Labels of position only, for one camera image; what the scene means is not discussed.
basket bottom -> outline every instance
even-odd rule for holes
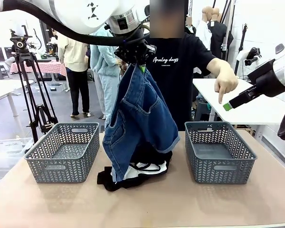
[[[80,158],[85,150],[87,144],[64,144],[56,152],[54,159],[77,159]]]
[[[221,143],[194,143],[193,147],[200,159],[232,159],[227,147]]]

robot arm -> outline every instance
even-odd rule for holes
[[[150,14],[149,4],[150,0],[0,0],[0,11],[25,11],[69,38],[93,45],[119,46],[117,55],[123,60],[144,64],[145,56],[156,51],[145,44],[140,29]],[[89,35],[105,22],[114,37]],[[125,56],[130,44],[133,52]]]
[[[274,97],[285,92],[285,47],[283,44],[276,47],[275,54],[275,59],[264,61],[258,48],[239,53],[239,61],[246,58],[246,65],[256,62],[257,69],[248,75],[253,86],[225,104],[226,111],[246,104],[261,95]],[[285,140],[285,116],[280,125],[278,136]]]

light blue fuzzy jacket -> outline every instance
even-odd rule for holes
[[[109,30],[105,30],[104,26],[91,35],[112,37]],[[91,69],[101,75],[119,76],[120,68],[116,64],[115,49],[116,47],[91,45]]]

person in light blue jacket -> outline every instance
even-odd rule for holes
[[[104,26],[91,35],[112,36],[109,30],[105,30]],[[97,96],[104,115],[102,117],[105,120],[104,127],[110,122],[120,81],[119,65],[122,61],[116,58],[115,49],[116,47],[91,45],[91,69],[94,72]]]

red checkered tablecloth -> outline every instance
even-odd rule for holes
[[[61,64],[60,62],[57,62],[55,60],[52,60],[51,62],[47,63],[38,63],[40,70],[42,73],[52,73],[52,74],[61,74],[63,76],[67,76],[67,70],[64,64]],[[33,72],[32,67],[27,67],[26,64],[24,64],[26,72]],[[11,73],[18,72],[17,64],[13,63],[10,68]]]

